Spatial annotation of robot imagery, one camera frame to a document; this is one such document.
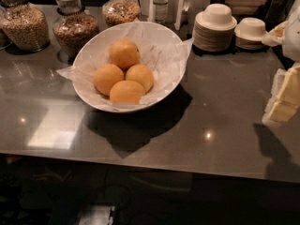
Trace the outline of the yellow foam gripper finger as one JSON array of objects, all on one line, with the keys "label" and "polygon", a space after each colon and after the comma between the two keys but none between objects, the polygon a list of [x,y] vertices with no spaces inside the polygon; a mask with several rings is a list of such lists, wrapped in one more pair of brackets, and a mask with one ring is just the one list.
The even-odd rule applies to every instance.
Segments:
[{"label": "yellow foam gripper finger", "polygon": [[287,71],[280,68],[273,80],[271,97],[267,102],[262,123],[278,127],[288,122],[300,108],[300,66]]}]

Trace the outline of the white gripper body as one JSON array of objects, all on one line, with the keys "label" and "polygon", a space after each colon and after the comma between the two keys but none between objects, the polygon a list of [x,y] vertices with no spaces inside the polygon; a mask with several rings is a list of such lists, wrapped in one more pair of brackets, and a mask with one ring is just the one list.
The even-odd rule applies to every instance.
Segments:
[{"label": "white gripper body", "polygon": [[269,47],[281,45],[285,57],[300,62],[300,6],[287,21],[267,32],[262,37],[262,44]]}]

